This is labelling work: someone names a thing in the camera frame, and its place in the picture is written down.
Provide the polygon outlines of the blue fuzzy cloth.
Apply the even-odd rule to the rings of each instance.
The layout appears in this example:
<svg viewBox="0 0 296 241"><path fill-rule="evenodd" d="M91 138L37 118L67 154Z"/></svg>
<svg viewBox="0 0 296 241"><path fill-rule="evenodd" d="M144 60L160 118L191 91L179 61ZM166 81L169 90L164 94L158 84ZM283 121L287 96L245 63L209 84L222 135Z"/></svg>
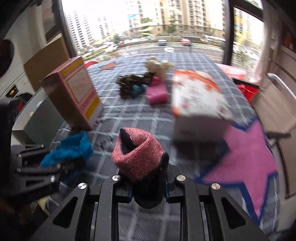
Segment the blue fuzzy cloth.
<svg viewBox="0 0 296 241"><path fill-rule="evenodd" d="M42 168L53 167L55 164L65 164L75 160L82 161L82 168L93 155L93 147L86 132L79 132L68 136L52 152L46 154L40 162Z"/></svg>
<svg viewBox="0 0 296 241"><path fill-rule="evenodd" d="M145 89L147 88L147 85L142 84L140 86L138 85L133 85L132 90L131 90L131 96L132 98L136 98L139 95L143 94L145 92Z"/></svg>

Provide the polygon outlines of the pink black sock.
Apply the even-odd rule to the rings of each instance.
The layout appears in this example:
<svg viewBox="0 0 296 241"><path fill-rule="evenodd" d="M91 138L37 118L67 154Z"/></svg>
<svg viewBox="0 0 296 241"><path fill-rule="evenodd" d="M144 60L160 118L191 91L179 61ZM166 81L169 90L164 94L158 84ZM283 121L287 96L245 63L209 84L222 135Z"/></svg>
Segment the pink black sock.
<svg viewBox="0 0 296 241"><path fill-rule="evenodd" d="M140 207L152 209L161 203L169 154L150 132L121 128L111 159Z"/></svg>

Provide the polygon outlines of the grey storage bin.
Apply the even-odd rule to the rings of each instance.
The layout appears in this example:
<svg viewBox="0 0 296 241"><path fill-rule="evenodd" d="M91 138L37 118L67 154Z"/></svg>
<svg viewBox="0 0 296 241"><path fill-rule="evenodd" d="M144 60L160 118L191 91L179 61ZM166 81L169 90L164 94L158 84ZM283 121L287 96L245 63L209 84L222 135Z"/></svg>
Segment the grey storage bin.
<svg viewBox="0 0 296 241"><path fill-rule="evenodd" d="M43 144L49 148L64 119L40 88L18 114L12 136L21 144Z"/></svg>

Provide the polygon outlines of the white orange cardboard box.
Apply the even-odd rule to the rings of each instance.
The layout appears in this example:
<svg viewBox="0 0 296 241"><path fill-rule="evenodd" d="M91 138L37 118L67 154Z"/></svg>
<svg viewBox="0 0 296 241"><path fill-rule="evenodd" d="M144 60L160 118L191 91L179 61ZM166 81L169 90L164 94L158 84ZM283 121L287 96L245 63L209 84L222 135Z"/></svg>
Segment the white orange cardboard box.
<svg viewBox="0 0 296 241"><path fill-rule="evenodd" d="M218 142L234 118L214 77L206 72L174 72L171 109L173 139L178 142Z"/></svg>

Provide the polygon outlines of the red yellow cardboard box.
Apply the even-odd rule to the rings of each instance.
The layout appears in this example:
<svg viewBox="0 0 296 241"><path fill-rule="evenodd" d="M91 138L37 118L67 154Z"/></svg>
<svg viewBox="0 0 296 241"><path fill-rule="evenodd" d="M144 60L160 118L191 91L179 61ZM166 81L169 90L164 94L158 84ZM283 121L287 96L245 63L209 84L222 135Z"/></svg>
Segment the red yellow cardboard box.
<svg viewBox="0 0 296 241"><path fill-rule="evenodd" d="M68 59L48 74L41 85L52 104L74 130L90 131L103 111L82 57Z"/></svg>

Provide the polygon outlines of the beige folding chair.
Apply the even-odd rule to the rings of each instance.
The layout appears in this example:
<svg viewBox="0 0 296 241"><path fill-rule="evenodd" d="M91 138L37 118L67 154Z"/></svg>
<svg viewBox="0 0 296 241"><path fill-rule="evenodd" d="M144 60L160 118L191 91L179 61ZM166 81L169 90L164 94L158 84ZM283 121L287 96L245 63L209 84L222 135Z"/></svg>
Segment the beige folding chair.
<svg viewBox="0 0 296 241"><path fill-rule="evenodd" d="M270 138L291 136L295 130L295 94L276 74L267 73L251 105Z"/></svg>

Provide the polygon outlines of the pink cloth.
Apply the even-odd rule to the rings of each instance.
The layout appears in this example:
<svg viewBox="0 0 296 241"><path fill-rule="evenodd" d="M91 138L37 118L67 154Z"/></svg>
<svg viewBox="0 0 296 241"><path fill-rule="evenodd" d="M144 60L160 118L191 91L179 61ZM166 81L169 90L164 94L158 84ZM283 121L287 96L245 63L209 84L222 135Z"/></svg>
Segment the pink cloth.
<svg viewBox="0 0 296 241"><path fill-rule="evenodd" d="M166 103L169 100L166 85L158 77L153 77L151 84L146 87L145 95L150 105Z"/></svg>

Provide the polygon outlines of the brown cardboard panel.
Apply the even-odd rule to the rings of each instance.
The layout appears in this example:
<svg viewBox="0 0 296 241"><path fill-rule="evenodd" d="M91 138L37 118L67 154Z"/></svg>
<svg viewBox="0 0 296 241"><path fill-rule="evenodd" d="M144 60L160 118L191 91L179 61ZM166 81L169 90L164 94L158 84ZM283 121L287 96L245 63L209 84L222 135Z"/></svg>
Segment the brown cardboard panel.
<svg viewBox="0 0 296 241"><path fill-rule="evenodd" d="M41 81L69 58L63 37L51 41L30 58L23 67L33 90L37 92L41 87Z"/></svg>

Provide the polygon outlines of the checkered grey blanket with stars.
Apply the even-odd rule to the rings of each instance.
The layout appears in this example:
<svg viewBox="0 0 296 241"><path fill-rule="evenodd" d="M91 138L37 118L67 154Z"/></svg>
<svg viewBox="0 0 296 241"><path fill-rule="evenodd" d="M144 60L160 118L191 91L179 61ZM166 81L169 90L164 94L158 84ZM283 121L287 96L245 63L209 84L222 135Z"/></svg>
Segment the checkered grey blanket with stars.
<svg viewBox="0 0 296 241"><path fill-rule="evenodd" d="M156 57L168 60L178 69L197 70L210 73L217 81L230 105L234 121L245 127L254 118L255 111L241 91L227 75L208 57L194 53L159 53ZM133 55L114 60L115 67L104 70L103 63L92 65L88 72L97 90L104 110L97 127L88 133L94 153L86 168L76 179L64 180L59 193L49 197L46 207L54 211L70 191L81 182L99 184L116 174L111 153L119 130L124 127L140 128L151 132L170 156L170 163L176 165L181 174L195 178L211 165L215 146L200 144L174 144L172 141L173 120L171 106L151 106L141 95L134 99L122 99L119 95L117 78L123 75L142 75L146 71L144 62L148 55ZM143 209L135 202L119 206L120 240L178 240L180 230L180 207L162 201L153 209Z"/></svg>

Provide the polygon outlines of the red chair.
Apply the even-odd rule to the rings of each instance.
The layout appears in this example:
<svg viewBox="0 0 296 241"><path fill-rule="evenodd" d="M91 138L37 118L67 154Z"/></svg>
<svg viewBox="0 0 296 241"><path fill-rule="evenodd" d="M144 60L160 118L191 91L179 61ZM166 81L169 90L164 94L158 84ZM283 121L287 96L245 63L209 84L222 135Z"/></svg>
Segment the red chair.
<svg viewBox="0 0 296 241"><path fill-rule="evenodd" d="M90 66L98 64L98 63L99 63L99 61L92 60L92 61L85 62L84 65L86 68L89 68Z"/></svg>

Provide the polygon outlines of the dark leopard cloth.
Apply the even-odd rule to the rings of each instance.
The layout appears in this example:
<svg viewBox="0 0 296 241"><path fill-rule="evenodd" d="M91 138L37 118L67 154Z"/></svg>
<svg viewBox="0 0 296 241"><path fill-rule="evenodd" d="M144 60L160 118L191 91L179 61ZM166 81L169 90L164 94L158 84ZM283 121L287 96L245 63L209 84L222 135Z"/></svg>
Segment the dark leopard cloth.
<svg viewBox="0 0 296 241"><path fill-rule="evenodd" d="M154 73L146 72L143 76L130 74L119 76L116 83L119 85L119 94L121 98L132 98L131 90L133 85L145 84L149 86L151 84Z"/></svg>

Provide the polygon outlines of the cream fluffy plush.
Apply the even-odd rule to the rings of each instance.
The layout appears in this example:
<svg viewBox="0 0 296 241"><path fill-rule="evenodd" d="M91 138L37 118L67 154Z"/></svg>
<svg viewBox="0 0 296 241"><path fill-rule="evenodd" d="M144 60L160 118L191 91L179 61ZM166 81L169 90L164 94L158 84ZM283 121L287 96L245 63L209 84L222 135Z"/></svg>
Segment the cream fluffy plush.
<svg viewBox="0 0 296 241"><path fill-rule="evenodd" d="M148 72L154 73L156 77L161 79L165 79L167 72L175 66L168 60L159 60L156 57L149 57L144 65Z"/></svg>

